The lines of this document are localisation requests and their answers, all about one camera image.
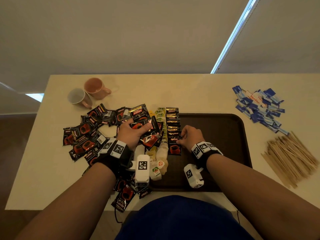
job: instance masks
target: kopiko logo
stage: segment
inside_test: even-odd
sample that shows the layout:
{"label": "kopiko logo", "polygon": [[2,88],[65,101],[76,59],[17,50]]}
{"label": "kopiko logo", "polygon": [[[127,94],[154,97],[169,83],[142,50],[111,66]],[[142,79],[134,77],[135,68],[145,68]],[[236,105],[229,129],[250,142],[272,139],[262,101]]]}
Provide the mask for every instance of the kopiko logo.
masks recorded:
{"label": "kopiko logo", "polygon": [[134,111],[134,112],[133,112],[133,115],[136,115],[136,114],[141,113],[141,112],[142,112],[142,109],[139,109],[139,110],[137,110],[137,111]]}

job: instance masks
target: blue shirt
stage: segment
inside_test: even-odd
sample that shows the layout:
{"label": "blue shirt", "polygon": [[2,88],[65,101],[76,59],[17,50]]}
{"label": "blue shirt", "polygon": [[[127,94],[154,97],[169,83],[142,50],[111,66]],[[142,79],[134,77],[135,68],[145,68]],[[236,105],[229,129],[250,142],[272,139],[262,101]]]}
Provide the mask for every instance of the blue shirt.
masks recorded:
{"label": "blue shirt", "polygon": [[115,239],[254,240],[226,209],[178,195],[162,197],[142,207]]}

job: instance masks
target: pink mug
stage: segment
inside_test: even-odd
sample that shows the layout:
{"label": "pink mug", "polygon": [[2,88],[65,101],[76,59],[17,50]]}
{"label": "pink mug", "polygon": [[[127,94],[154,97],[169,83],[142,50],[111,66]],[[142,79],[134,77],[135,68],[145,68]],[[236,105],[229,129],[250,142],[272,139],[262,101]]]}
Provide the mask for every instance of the pink mug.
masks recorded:
{"label": "pink mug", "polygon": [[77,104],[92,109],[92,100],[89,95],[81,88],[75,88],[68,94],[70,104]]}
{"label": "pink mug", "polygon": [[84,89],[95,99],[103,99],[111,93],[111,90],[106,88],[102,80],[97,77],[88,79],[84,84]]}

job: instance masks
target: person's left arm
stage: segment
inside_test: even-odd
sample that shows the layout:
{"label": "person's left arm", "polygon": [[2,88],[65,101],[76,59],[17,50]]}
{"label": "person's left arm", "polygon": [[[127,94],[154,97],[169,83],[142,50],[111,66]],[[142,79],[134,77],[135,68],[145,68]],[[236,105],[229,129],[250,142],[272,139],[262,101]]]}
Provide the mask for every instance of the person's left arm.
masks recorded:
{"label": "person's left arm", "polygon": [[[117,140],[134,151],[139,138],[151,124],[131,129],[123,123]],[[95,163],[78,181],[40,212],[16,239],[89,239],[116,183],[114,173],[102,163]]]}

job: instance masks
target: wristband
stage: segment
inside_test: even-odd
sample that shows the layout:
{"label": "wristband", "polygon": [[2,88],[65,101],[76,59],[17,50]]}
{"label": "wristband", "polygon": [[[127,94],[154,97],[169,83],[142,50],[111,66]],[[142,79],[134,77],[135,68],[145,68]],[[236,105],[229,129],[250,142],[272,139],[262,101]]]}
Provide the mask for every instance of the wristband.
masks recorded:
{"label": "wristband", "polygon": [[196,165],[198,168],[202,167],[207,170],[207,160],[212,154],[222,154],[222,152],[212,145],[210,142],[199,142],[195,144],[192,149],[192,156],[196,161]]}
{"label": "wristband", "polygon": [[133,152],[126,143],[119,140],[108,141],[98,152],[98,158],[93,163],[102,163],[106,165],[118,177],[120,166],[130,167]]}

